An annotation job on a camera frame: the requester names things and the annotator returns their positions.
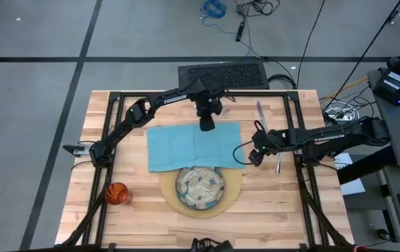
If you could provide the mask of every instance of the floor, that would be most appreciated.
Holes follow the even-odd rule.
[[[240,17],[232,0],[222,2],[228,5],[226,16],[205,22],[233,31]],[[180,65],[246,60],[247,48],[234,42],[233,35],[202,24],[201,3],[0,0],[0,251],[53,245],[74,161],[61,146],[75,143],[81,135],[91,90],[170,89],[178,85]],[[310,39],[299,87],[316,89],[319,96],[335,92],[395,3],[327,1]],[[279,60],[296,78],[320,4],[321,0],[282,1],[271,16],[252,18],[255,51]],[[350,83],[397,55],[400,17],[383,29]],[[265,63],[265,69],[268,75],[284,73],[274,63]],[[272,82],[270,87],[288,86]],[[363,97],[373,99],[369,90]],[[360,113],[370,115],[371,109]],[[45,197],[35,201],[38,189]],[[369,216],[350,212],[359,244],[379,241],[365,225],[375,229],[384,223]],[[26,229],[29,235],[23,239]]]

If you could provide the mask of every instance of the black metal frame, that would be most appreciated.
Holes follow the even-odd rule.
[[[113,113],[113,105],[115,102],[118,102],[118,108],[117,108],[117,114],[116,114],[116,124],[115,124],[115,127],[117,127],[117,125],[120,123],[121,118],[122,118],[123,104],[124,104],[125,99],[127,97],[144,97],[149,94],[151,94],[151,92],[111,92],[109,95],[108,106],[106,109],[106,116],[105,116],[105,120],[104,120],[103,131],[102,131],[102,139],[104,139],[105,137],[108,136],[109,128],[110,128],[109,125],[111,124],[111,116]],[[290,101],[292,101],[295,106],[298,125],[299,125],[299,127],[305,128],[303,114],[301,111],[301,103],[299,101],[299,96],[298,96],[297,91],[286,91],[286,92],[232,91],[232,92],[230,92],[230,95],[232,95],[234,97],[281,97],[281,98],[283,98],[285,113],[286,113],[286,117],[287,117],[287,125],[288,125],[289,129],[294,127],[294,122],[293,122],[293,117],[291,114],[291,107],[290,107]],[[299,188],[301,189],[301,184],[305,183],[304,176],[302,173],[303,162],[301,161],[300,158],[297,158],[299,156],[298,153],[295,153],[294,155],[295,155],[294,163],[295,163],[295,167],[296,167],[296,175],[297,175],[297,179],[298,179]],[[310,176],[310,185],[311,185],[314,201],[315,201],[316,205],[318,206],[318,208],[321,209],[321,202],[319,200],[319,191],[318,191],[317,181],[315,178],[315,171],[313,169],[312,164],[306,164],[306,167],[308,168],[308,173]],[[106,169],[105,184],[108,184],[111,182],[111,179],[112,179],[113,162],[108,167],[105,167],[105,169]],[[95,173],[94,173],[94,178],[92,181],[92,189],[91,189],[91,194],[90,194],[89,207],[91,207],[94,204],[94,202],[97,198],[101,173],[102,173],[102,170],[100,168],[96,168]],[[312,246],[312,245],[316,244],[315,236],[314,236],[314,232],[313,232],[310,209],[309,209],[307,202],[304,199],[303,194],[301,194],[301,203],[302,203],[302,207],[303,207],[303,215],[304,215],[304,221],[305,221],[305,229],[306,229],[307,236],[308,236],[308,242],[309,242],[309,245]],[[101,207],[100,213],[99,213],[99,221],[98,221],[98,226],[97,226],[97,232],[95,235],[94,245],[101,246],[101,244],[102,244],[104,223],[105,223],[105,219],[106,219],[106,208],[107,208],[107,203],[104,202],[102,204],[102,207]],[[81,242],[82,245],[89,244],[90,230],[91,230],[91,224],[89,224],[87,226],[87,228],[85,229],[85,232],[83,233],[83,238],[82,238],[82,242]],[[326,230],[320,222],[319,222],[319,231],[320,231],[320,235],[322,238],[322,244],[329,245],[329,239],[327,237]],[[121,251],[121,249],[115,248],[114,251]],[[185,250],[142,248],[142,249],[126,249],[126,251],[161,252],[161,251],[185,251]],[[289,251],[298,251],[298,249],[297,248],[292,248],[292,249],[245,249],[245,250],[238,249],[238,251],[258,251],[258,252],[286,251],[286,252],[289,252]]]

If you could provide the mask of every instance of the wooden table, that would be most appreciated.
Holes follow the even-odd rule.
[[[306,128],[323,127],[316,91],[300,90],[298,94]],[[109,91],[92,92],[81,140],[100,139],[108,97]],[[257,100],[262,103],[268,128],[287,128],[281,97],[236,99],[236,103],[222,99],[223,106],[229,111],[215,116],[214,120],[240,122],[243,142],[251,139],[255,132],[253,121],[260,119],[256,110]],[[124,109],[135,100],[126,99]],[[133,192],[134,199],[127,206],[108,206],[102,246],[106,247],[113,242],[117,243],[118,248],[190,248],[193,238],[203,237],[218,241],[229,239],[235,248],[294,249],[300,243],[307,243],[292,153],[282,154],[280,175],[276,175],[274,171],[278,155],[265,157],[260,167],[247,166],[243,170],[242,190],[237,201],[216,217],[188,218],[174,212],[166,204],[159,189],[158,175],[148,171],[146,131],[155,126],[198,123],[193,105],[186,100],[161,107],[155,119],[143,128],[134,129],[118,144],[112,180],[125,183]],[[295,127],[298,127],[296,113],[292,114]],[[252,148],[251,145],[244,147],[245,157]],[[85,160],[89,160],[89,157],[77,158],[76,163]],[[333,165],[331,160],[323,160],[323,163]],[[335,228],[349,242],[353,242],[336,172],[327,167],[316,167],[315,171],[324,213]],[[304,177],[308,178],[305,169],[304,173]],[[81,164],[73,170],[56,238],[57,244],[63,242],[84,217],[93,174],[94,169],[90,163]],[[310,212],[315,239],[320,244],[317,220],[313,211]],[[96,230],[97,221],[94,220],[90,243],[93,243]]]

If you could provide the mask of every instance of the blue towel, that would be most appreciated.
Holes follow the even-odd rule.
[[[199,125],[153,127],[147,135],[150,172],[194,166],[244,168],[233,158],[234,148],[242,144],[238,122],[216,123],[208,132]],[[242,148],[235,157],[244,160]]]

